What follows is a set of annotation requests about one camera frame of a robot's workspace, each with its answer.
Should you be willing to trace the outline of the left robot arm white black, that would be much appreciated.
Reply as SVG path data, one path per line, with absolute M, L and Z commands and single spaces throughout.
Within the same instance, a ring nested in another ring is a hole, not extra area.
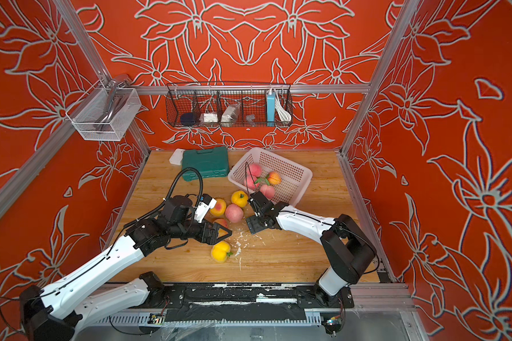
M 40 288 L 30 286 L 20 297 L 21 327 L 29 340 L 72 340 L 83 329 L 119 311 L 160 305 L 165 287 L 149 271 L 115 289 L 95 291 L 123 269 L 137 263 L 173 239 L 215 245 L 231 230 L 205 219 L 215 200 L 207 194 L 192 201 L 167 197 L 155 209 L 126 224 L 125 232 L 96 257 L 72 273 Z

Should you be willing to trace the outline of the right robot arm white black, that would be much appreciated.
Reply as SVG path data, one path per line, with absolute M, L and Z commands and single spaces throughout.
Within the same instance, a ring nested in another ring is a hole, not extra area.
M 260 191 L 249 196 L 254 215 L 246 219 L 251 234 L 275 229 L 294 232 L 320 244 L 329 268 L 319 277 L 312 295 L 321 305 L 344 302 L 346 288 L 357 284 L 379 256 L 354 219 L 348 215 L 322 217 L 285 202 L 273 203 Z

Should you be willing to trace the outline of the yellow orange peach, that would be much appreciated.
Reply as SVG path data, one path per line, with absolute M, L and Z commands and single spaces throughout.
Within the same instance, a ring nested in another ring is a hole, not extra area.
M 218 218 L 218 219 L 214 220 L 214 223 L 217 223 L 223 227 L 228 228 L 228 221 L 226 219 Z

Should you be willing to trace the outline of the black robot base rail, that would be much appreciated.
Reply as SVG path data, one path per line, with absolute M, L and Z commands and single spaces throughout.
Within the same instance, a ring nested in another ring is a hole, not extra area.
M 341 315 L 353 307 L 349 287 L 328 297 L 315 284 L 280 283 L 171 283 L 135 306 L 166 322 L 235 323 L 302 322 L 308 313 Z

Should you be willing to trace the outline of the orange red peach front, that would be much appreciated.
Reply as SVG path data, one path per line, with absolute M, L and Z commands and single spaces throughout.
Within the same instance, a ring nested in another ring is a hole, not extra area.
M 271 186 L 277 186 L 282 182 L 282 178 L 279 173 L 272 171 L 267 175 L 267 182 Z

